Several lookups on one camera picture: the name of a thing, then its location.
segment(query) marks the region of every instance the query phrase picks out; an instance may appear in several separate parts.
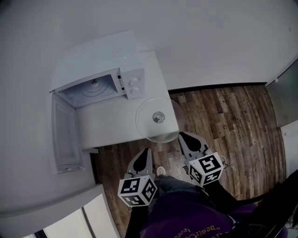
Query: white cube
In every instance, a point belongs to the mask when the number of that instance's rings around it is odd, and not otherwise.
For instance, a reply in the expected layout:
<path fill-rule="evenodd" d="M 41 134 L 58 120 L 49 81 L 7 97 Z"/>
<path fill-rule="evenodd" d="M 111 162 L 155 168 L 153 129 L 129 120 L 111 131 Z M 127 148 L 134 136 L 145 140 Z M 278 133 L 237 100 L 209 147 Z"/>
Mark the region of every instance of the white cube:
<path fill-rule="evenodd" d="M 200 187 L 216 181 L 222 175 L 224 166 L 217 152 L 190 161 L 188 173 Z"/>
<path fill-rule="evenodd" d="M 148 206 L 157 191 L 150 175 L 121 179 L 118 197 L 129 207 Z"/>

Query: round glass tray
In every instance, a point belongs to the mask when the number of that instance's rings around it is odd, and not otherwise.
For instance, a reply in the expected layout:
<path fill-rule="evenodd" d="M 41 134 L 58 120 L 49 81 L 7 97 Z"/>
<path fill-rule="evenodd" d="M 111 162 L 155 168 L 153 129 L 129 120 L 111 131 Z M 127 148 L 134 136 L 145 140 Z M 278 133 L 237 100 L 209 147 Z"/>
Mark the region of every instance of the round glass tray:
<path fill-rule="evenodd" d="M 176 139 L 183 130 L 184 114 L 171 99 L 151 98 L 139 106 L 135 122 L 139 132 L 148 140 L 167 143 Z"/>

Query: microwave knob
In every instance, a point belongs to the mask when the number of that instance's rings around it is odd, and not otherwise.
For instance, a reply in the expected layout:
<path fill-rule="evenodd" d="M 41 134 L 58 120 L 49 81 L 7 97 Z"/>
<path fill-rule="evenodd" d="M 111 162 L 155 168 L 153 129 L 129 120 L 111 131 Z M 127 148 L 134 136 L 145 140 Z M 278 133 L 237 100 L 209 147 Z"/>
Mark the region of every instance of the microwave knob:
<path fill-rule="evenodd" d="M 136 86 L 139 83 L 139 79 L 138 78 L 130 78 L 129 79 L 129 85 L 130 86 Z"/>
<path fill-rule="evenodd" d="M 130 93 L 131 93 L 131 94 L 136 94 L 136 93 L 139 93 L 139 91 L 140 91 L 140 88 L 138 88 L 138 87 L 133 87 L 133 88 L 130 90 Z"/>

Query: gray pants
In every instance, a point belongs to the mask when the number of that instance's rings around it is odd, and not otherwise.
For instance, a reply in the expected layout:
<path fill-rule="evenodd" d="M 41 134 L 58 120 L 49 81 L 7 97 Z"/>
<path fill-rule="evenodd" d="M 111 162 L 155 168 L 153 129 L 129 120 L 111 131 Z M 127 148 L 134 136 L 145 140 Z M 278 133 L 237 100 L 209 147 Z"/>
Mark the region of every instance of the gray pants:
<path fill-rule="evenodd" d="M 160 196 L 165 192 L 197 192 L 196 187 L 193 184 L 178 180 L 172 176 L 159 175 L 155 179 L 155 184 L 159 188 Z"/>

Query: purple shirt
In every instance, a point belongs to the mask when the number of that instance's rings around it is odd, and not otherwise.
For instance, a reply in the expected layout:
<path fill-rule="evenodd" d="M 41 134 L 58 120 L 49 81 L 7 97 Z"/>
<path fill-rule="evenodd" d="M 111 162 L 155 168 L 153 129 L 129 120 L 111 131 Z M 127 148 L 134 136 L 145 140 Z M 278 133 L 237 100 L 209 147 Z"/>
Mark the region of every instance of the purple shirt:
<path fill-rule="evenodd" d="M 228 215 L 239 222 L 255 207 L 255 204 L 243 205 Z M 167 193 L 154 203 L 141 238 L 218 238 L 234 226 L 228 215 L 218 212 L 200 193 Z M 286 230 L 278 237 L 286 238 Z"/>

